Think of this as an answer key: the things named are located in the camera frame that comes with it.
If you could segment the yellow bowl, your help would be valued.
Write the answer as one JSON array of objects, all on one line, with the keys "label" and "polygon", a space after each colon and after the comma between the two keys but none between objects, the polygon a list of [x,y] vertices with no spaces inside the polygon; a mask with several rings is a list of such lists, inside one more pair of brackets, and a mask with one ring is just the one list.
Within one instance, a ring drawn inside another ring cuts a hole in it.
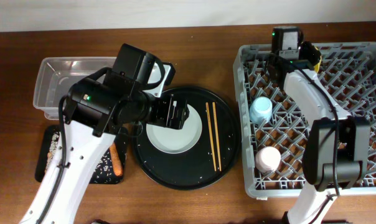
[{"label": "yellow bowl", "polygon": [[318,73],[320,66],[321,66],[321,62],[322,62],[322,54],[317,47],[315,47],[315,49],[316,49],[315,51],[316,54],[315,54],[315,61],[313,63],[313,67],[314,67],[314,71]]}]

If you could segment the blue plastic cup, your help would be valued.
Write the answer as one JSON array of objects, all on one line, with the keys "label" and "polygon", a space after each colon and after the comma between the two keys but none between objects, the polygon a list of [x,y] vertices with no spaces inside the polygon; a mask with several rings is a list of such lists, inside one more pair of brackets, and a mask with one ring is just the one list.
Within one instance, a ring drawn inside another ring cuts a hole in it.
[{"label": "blue plastic cup", "polygon": [[268,122],[272,116],[273,105],[269,98],[260,96],[254,100],[249,109],[250,121],[260,125],[263,121]]}]

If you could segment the orange carrot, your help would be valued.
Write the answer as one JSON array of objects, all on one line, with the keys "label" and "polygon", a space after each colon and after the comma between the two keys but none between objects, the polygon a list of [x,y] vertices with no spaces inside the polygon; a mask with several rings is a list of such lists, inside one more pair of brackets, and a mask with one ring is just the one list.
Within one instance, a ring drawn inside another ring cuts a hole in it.
[{"label": "orange carrot", "polygon": [[123,166],[119,158],[116,144],[113,143],[110,146],[109,150],[110,150],[110,156],[111,156],[111,161],[112,161],[112,166],[113,166],[113,172],[115,176],[121,177],[123,175]]}]

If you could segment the wooden chopstick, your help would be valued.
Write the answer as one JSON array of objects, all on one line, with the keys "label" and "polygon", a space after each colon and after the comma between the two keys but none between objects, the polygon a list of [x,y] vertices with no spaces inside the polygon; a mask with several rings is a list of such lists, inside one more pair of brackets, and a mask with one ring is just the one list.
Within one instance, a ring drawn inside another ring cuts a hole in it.
[{"label": "wooden chopstick", "polygon": [[222,162],[221,162],[221,155],[220,155],[220,143],[219,143],[219,129],[218,129],[218,122],[217,122],[217,109],[216,103],[212,102],[213,114],[214,114],[214,127],[215,127],[215,138],[216,138],[216,146],[217,146],[217,155],[218,155],[218,162],[219,162],[219,171],[222,171]]},{"label": "wooden chopstick", "polygon": [[214,171],[217,171],[217,165],[216,165],[216,159],[215,159],[215,150],[214,150],[214,140],[213,140],[213,134],[212,134],[212,124],[211,124],[211,118],[210,118],[210,108],[209,108],[209,103],[205,103],[206,107],[206,113],[207,113],[207,122],[208,122],[208,127],[209,127],[209,139],[210,139],[210,147],[211,147],[211,152],[212,152],[212,161],[214,164]]}]

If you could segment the grey plate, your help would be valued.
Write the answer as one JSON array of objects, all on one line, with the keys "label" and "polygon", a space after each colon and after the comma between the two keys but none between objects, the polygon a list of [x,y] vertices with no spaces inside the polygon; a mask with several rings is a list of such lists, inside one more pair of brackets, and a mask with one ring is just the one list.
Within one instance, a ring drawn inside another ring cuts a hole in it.
[{"label": "grey plate", "polygon": [[187,105],[189,117],[182,129],[171,129],[146,125],[146,134],[150,143],[158,150],[168,154],[179,154],[195,146],[202,134],[202,120],[191,105]]}]

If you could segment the pink plastic cup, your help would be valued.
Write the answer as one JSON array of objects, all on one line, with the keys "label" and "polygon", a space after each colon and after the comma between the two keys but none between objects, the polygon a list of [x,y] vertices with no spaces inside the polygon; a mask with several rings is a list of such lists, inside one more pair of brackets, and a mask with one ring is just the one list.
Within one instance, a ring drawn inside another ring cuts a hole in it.
[{"label": "pink plastic cup", "polygon": [[255,156],[255,167],[261,173],[274,172],[281,162],[281,154],[275,147],[260,149]]}]

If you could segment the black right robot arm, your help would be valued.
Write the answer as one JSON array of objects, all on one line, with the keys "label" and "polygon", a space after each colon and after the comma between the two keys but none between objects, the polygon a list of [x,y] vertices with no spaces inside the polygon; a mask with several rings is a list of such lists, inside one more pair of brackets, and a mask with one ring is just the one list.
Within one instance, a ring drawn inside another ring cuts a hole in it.
[{"label": "black right robot arm", "polygon": [[340,107],[309,61],[270,54],[266,66],[311,127],[301,159],[306,182],[282,223],[321,223],[341,193],[365,177],[370,123]]}]

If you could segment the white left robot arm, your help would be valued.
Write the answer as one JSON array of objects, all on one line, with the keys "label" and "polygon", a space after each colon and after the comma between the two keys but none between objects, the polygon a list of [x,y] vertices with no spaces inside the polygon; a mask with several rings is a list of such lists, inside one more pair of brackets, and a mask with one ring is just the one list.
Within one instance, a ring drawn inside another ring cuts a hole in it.
[{"label": "white left robot arm", "polygon": [[21,223],[73,223],[97,164],[126,123],[182,129],[187,103],[163,97],[175,70],[99,71],[71,86],[59,103],[60,139]]}]

